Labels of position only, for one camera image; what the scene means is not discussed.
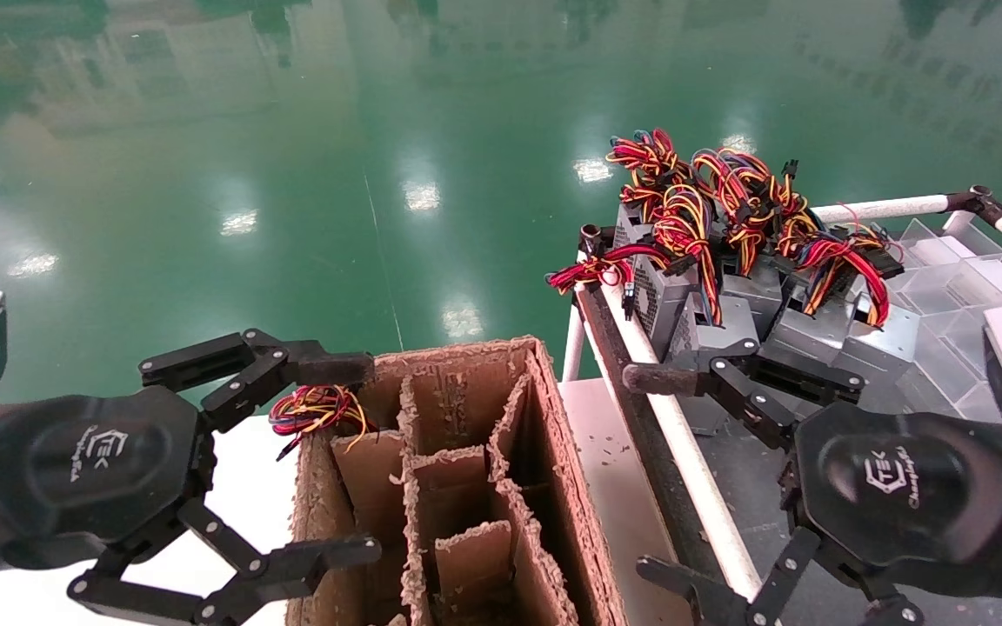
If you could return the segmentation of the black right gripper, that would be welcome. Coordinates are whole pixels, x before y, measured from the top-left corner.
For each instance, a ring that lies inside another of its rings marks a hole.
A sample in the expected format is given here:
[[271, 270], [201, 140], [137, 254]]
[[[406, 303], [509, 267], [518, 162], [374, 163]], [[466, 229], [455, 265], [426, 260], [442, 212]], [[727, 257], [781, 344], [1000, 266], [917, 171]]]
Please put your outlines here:
[[[623, 381], [644, 395], [711, 397], [768, 448], [792, 445], [794, 515], [824, 535], [795, 528], [752, 599], [640, 557], [638, 575], [684, 598], [696, 625], [776, 625], [810, 563], [862, 590], [862, 625], [922, 625], [923, 611], [895, 585], [1002, 599], [1001, 425], [862, 410], [848, 404], [865, 389], [859, 374], [749, 338], [681, 362], [630, 363]], [[775, 391], [827, 408], [796, 425]]]

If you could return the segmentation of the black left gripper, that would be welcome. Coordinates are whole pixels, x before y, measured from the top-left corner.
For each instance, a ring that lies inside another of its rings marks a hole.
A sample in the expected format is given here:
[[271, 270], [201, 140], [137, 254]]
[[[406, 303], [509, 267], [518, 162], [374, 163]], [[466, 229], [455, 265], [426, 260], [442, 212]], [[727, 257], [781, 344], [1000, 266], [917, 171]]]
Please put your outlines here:
[[[92, 613], [147, 625], [243, 625], [267, 603], [313, 596], [332, 570], [381, 557], [372, 536], [259, 552], [200, 498], [215, 464], [208, 429], [230, 431], [293, 385], [366, 383], [371, 354], [247, 329], [147, 357], [138, 371], [150, 388], [134, 395], [0, 405], [5, 565], [61, 568], [103, 551], [67, 589]], [[226, 384], [204, 397], [200, 415], [174, 393], [220, 379]], [[185, 531], [234, 569], [225, 585], [198, 596], [123, 579]]]

